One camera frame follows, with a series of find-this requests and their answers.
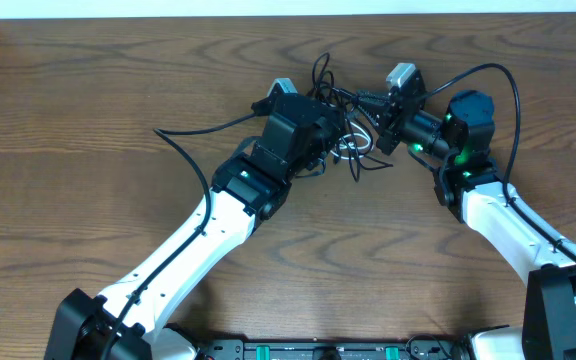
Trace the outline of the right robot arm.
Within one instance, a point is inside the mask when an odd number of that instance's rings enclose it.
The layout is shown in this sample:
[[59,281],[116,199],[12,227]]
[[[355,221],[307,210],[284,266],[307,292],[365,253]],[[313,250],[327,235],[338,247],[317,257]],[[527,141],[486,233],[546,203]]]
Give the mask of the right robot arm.
[[424,110],[435,93],[414,65],[398,64],[386,84],[385,93],[361,90],[350,98],[377,132],[377,148],[391,154],[405,144],[417,162],[437,160],[430,170],[438,202],[482,235],[526,287],[521,325],[470,332],[450,358],[576,359],[576,243],[529,207],[509,170],[499,171],[490,155],[492,98],[460,91],[437,117]]

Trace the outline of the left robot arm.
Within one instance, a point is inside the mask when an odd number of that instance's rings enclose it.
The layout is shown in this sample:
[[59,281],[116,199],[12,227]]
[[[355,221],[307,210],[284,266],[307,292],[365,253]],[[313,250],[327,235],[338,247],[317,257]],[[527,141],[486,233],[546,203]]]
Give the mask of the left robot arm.
[[191,216],[144,262],[91,297],[73,290],[59,305],[48,359],[196,358],[198,349],[168,321],[227,253],[285,202],[303,170],[323,166],[345,130],[341,110],[314,98],[273,95],[253,106],[267,122],[259,136],[200,180]]

